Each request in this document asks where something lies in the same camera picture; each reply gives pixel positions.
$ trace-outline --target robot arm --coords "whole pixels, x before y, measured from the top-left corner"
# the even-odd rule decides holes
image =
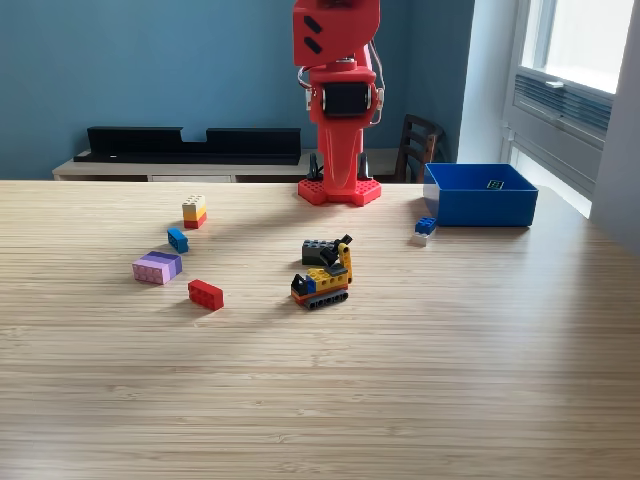
[[[303,181],[298,193],[315,205],[363,206],[381,194],[375,180],[358,180],[363,129],[380,123],[384,104],[382,65],[373,40],[379,25],[380,0],[297,0],[294,6],[294,62],[301,67],[298,81],[306,89],[324,156],[322,185]],[[380,71],[380,89],[371,55]],[[302,79],[307,71],[309,83]]]

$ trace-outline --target cable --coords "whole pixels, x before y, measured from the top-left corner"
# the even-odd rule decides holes
[[[302,67],[300,70],[298,70],[298,83],[300,84],[300,86],[307,90],[311,90],[311,85],[302,80],[302,75],[304,75],[304,73],[309,70],[311,70],[311,67]]]
[[[378,71],[380,72],[380,82],[382,83],[382,92],[384,95],[384,92],[387,89],[387,87],[384,83],[384,74],[382,73],[382,62],[380,61],[378,50],[376,50],[376,41],[374,39],[371,39],[371,41],[369,42],[369,49],[371,50],[371,53],[373,54],[373,58],[378,64]],[[378,120],[376,120],[375,122],[371,122],[371,125],[378,125],[381,121],[382,121],[382,109],[378,110]]]

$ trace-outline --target blue box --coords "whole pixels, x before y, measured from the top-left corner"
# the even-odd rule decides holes
[[[502,189],[489,189],[492,181],[504,182]],[[425,172],[424,198],[439,226],[528,227],[538,189],[504,163],[432,163]]]

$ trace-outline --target red lego brick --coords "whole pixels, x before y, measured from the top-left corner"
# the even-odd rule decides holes
[[[375,180],[358,180],[356,193],[352,197],[352,202],[357,207],[364,207],[367,203],[373,202],[382,195],[382,185]]]
[[[311,205],[322,205],[327,201],[322,182],[317,180],[303,180],[298,184],[298,195]]]
[[[202,215],[200,217],[200,220],[198,220],[197,222],[190,222],[188,220],[184,221],[184,228],[190,228],[190,229],[198,229],[202,226],[202,224],[204,224],[205,220],[207,219],[207,212],[204,212],[204,215]]]
[[[214,312],[224,307],[222,290],[202,280],[194,280],[189,283],[189,298],[193,303],[197,303]]]

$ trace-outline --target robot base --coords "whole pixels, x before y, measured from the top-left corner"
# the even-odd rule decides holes
[[[382,186],[375,180],[358,180],[355,192],[347,195],[329,195],[322,180],[303,180],[298,184],[298,195],[311,205],[324,203],[353,203],[364,207],[382,195]]]

